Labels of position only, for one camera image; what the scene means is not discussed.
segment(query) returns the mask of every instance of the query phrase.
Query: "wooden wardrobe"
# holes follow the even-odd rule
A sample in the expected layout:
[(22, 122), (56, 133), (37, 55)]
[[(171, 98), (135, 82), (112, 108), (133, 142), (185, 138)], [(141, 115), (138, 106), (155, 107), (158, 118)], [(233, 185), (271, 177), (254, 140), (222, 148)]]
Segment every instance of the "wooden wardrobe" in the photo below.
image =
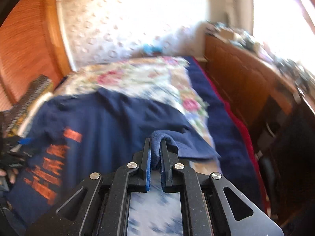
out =
[(56, 86), (69, 72), (56, 0), (20, 0), (0, 27), (0, 109), (10, 109), (40, 74)]

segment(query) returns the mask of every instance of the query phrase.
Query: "triangular cutout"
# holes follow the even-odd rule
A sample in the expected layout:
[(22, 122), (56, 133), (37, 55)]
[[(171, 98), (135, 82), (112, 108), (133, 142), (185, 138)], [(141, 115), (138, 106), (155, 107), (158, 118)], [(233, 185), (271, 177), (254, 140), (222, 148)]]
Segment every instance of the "triangular cutout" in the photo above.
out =
[(88, 190), (84, 187), (78, 190), (57, 210), (57, 215), (70, 221), (75, 221), (87, 192)]
[(225, 187), (223, 191), (236, 221), (241, 221), (242, 219), (250, 217), (254, 214), (253, 210), (248, 207), (230, 188)]

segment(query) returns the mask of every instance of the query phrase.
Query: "orange lettering on shirt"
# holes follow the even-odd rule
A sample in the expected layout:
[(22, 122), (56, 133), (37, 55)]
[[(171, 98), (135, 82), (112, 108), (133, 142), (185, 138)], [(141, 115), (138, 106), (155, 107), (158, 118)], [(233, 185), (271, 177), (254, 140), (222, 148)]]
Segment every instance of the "orange lettering on shirt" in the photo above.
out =
[(32, 171), (35, 175), (45, 179), (46, 181), (48, 181), (49, 183), (52, 183), (52, 184), (56, 184), (58, 186), (60, 186), (60, 179), (54, 177), (54, 176), (51, 176), (50, 174), (47, 174), (45, 173), (44, 171), (42, 171), (40, 169), (39, 166), (35, 165), (35, 170)]
[(46, 152), (48, 154), (64, 158), (66, 149), (69, 149), (69, 147), (67, 147), (66, 145), (50, 145), (50, 147), (47, 148)]
[(70, 138), (74, 141), (81, 142), (82, 135), (76, 131), (73, 131), (72, 129), (66, 128), (64, 133), (64, 137)]
[(63, 163), (61, 161), (51, 160), (51, 159), (44, 157), (43, 168), (58, 175), (58, 176), (60, 176), (60, 173), (58, 172), (58, 170), (62, 169), (61, 165), (63, 165)]
[(44, 198), (46, 198), (48, 200), (49, 205), (54, 204), (54, 200), (57, 194), (54, 191), (50, 190), (47, 186), (40, 184), (39, 178), (37, 176), (33, 176), (33, 178), (34, 181), (32, 184), (32, 188), (40, 195), (42, 195)]
[(29, 185), (31, 185), (31, 184), (32, 184), (32, 181), (31, 181), (31, 180), (29, 180), (29, 179), (27, 179), (27, 178), (24, 178), (24, 182), (25, 182), (25, 183), (27, 183), (27, 184), (29, 184)]

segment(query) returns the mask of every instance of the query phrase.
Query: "silver screw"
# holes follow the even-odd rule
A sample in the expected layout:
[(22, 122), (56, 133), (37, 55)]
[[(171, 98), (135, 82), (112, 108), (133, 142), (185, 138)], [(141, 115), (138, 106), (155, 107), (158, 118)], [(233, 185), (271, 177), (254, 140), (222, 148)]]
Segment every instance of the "silver screw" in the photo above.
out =
[(178, 170), (182, 170), (182, 169), (184, 168), (184, 164), (182, 164), (182, 163), (176, 163), (176, 164), (174, 165), (174, 167), (175, 167), (176, 169), (178, 169)]
[(90, 175), (90, 178), (95, 180), (95, 179), (99, 179), (100, 178), (100, 174), (97, 172), (94, 172)]
[(213, 179), (216, 179), (216, 180), (219, 180), (222, 178), (222, 175), (219, 172), (213, 172), (211, 176)]
[(127, 164), (127, 167), (130, 168), (130, 169), (134, 169), (137, 167), (137, 164), (135, 162), (130, 162)]

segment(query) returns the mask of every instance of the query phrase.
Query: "wooden furniture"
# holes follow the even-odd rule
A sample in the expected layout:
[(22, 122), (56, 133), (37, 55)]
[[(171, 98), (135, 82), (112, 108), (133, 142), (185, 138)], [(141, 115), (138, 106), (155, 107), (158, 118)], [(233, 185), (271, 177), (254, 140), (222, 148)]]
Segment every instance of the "wooden furniture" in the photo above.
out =
[(206, 72), (234, 114), (251, 130), (272, 97), (286, 114), (292, 110), (293, 84), (278, 70), (247, 50), (207, 35)]
[(53, 1), (20, 0), (0, 27), (1, 110), (15, 104), (38, 75), (56, 86), (70, 71)]

